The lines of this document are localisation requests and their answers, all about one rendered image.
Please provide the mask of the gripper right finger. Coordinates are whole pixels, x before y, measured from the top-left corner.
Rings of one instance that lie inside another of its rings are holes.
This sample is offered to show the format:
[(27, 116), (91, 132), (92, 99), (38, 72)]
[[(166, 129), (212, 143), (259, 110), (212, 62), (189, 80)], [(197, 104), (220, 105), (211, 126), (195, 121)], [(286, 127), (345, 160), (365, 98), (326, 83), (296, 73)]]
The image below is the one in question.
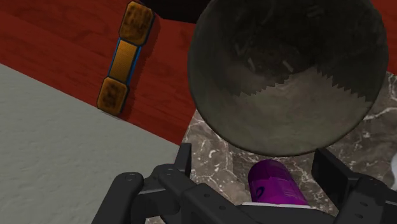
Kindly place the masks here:
[(333, 224), (397, 224), (397, 192), (353, 172), (326, 148), (315, 151), (311, 174), (338, 209)]

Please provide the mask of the purple bottle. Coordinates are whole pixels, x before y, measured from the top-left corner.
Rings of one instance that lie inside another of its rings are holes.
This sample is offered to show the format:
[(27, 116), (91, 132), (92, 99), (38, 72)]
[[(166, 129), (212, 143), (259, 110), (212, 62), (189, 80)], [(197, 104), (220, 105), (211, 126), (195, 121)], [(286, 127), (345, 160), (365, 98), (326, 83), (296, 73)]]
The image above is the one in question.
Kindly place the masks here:
[(261, 160), (248, 173), (252, 202), (308, 206), (288, 169), (276, 160)]

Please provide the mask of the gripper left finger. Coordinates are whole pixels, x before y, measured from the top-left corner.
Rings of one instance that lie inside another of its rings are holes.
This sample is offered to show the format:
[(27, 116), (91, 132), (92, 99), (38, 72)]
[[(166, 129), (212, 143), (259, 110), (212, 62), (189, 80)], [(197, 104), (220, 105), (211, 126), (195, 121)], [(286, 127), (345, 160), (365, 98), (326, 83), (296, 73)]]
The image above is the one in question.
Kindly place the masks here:
[(248, 217), (207, 184), (190, 179), (192, 146), (183, 143), (174, 163), (144, 178), (124, 172), (113, 180), (92, 224), (144, 224), (160, 216), (165, 224), (248, 224)]

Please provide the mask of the large grey bowl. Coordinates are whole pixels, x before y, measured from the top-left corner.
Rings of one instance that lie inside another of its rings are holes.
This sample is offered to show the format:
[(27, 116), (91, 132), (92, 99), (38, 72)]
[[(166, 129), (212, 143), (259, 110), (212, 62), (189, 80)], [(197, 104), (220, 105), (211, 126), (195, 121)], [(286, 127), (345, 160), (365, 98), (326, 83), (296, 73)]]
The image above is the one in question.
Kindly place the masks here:
[(286, 157), (343, 138), (367, 115), (389, 60), (371, 0), (211, 0), (188, 52), (201, 117), (228, 143)]

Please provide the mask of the orange and blue dumbbell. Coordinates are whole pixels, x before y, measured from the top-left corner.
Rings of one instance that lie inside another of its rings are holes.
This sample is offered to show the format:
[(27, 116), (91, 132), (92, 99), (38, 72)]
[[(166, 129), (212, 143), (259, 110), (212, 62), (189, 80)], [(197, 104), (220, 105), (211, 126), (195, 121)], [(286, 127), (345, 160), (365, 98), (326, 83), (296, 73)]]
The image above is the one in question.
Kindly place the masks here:
[(131, 1), (125, 9), (118, 31), (118, 42), (107, 76), (103, 79), (97, 108), (113, 116), (119, 115), (129, 94), (129, 83), (155, 20), (147, 6)]

